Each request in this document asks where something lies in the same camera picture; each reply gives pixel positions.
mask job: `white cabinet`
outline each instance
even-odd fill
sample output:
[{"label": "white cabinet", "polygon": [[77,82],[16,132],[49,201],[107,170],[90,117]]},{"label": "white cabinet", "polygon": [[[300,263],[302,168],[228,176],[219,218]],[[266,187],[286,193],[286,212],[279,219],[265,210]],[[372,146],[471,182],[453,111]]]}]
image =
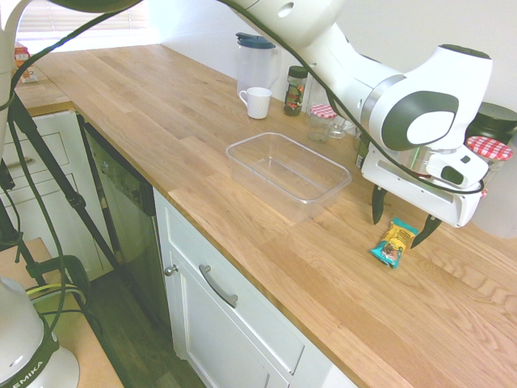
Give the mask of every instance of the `white cabinet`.
[{"label": "white cabinet", "polygon": [[154,197],[174,350],[206,386],[355,387],[163,196]]},{"label": "white cabinet", "polygon": [[[72,186],[86,201],[86,210],[99,228],[103,237],[107,239],[107,228],[104,222],[99,198],[86,158],[86,151],[81,138],[75,113],[62,112],[34,119],[42,138],[52,151]],[[85,266],[90,280],[93,280],[111,270],[106,257],[100,251],[84,226],[76,211],[71,208],[65,195],[54,181],[47,167],[39,155],[32,148],[27,138],[19,131],[23,147],[23,155],[36,188],[43,198],[48,213],[56,228],[63,251],[66,255],[77,256]],[[15,145],[11,134],[7,131],[4,161],[15,181],[15,188],[10,195],[19,211],[23,239],[29,241],[41,237],[53,257],[57,256],[57,249],[52,239],[36,198],[23,176]],[[15,213],[5,194],[0,198],[9,213],[13,225],[16,227]]]},{"label": "white cabinet", "polygon": [[220,388],[242,388],[243,382],[247,388],[287,388],[288,383],[206,289],[204,279],[181,263],[177,253],[173,259],[179,263],[178,274],[167,277],[166,287],[180,292],[175,313],[185,333],[184,344],[177,344],[179,338],[174,337],[174,345],[204,383]]}]

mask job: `dishwasher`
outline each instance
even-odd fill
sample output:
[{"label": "dishwasher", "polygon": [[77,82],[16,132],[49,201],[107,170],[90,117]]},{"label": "dishwasher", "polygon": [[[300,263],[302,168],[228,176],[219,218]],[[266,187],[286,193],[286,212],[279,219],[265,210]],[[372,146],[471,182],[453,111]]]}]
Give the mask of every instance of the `dishwasher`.
[{"label": "dishwasher", "polygon": [[149,321],[170,327],[153,186],[95,128],[78,121],[113,253]]}]

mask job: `white mug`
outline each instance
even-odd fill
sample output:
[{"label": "white mug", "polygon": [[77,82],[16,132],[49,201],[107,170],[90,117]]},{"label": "white mug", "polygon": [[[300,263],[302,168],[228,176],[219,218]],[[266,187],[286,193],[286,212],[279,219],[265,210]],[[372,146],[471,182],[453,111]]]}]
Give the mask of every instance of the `white mug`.
[{"label": "white mug", "polygon": [[240,91],[239,98],[248,108],[248,116],[252,119],[263,119],[267,116],[271,91],[265,87],[251,87],[247,91]]}]

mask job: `dishwasher door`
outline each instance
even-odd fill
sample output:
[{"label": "dishwasher door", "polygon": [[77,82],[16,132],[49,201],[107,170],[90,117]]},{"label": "dishwasher door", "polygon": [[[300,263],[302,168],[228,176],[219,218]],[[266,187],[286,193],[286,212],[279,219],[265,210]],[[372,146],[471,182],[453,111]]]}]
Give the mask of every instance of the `dishwasher door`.
[{"label": "dishwasher door", "polygon": [[151,318],[169,327],[153,187],[93,127],[85,129],[116,258],[134,278]]}]

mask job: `window blind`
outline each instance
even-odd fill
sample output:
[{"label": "window blind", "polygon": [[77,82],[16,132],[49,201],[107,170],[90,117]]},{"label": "window blind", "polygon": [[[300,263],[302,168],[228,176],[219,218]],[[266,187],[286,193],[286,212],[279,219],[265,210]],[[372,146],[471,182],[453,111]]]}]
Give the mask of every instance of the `window blind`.
[{"label": "window blind", "polygon": [[[66,9],[46,0],[33,0],[23,12],[18,33],[28,34],[55,32],[56,36],[64,36],[84,23],[101,14],[91,14]],[[140,2],[110,19],[103,21],[92,30],[136,30],[149,27],[147,3]]]}]

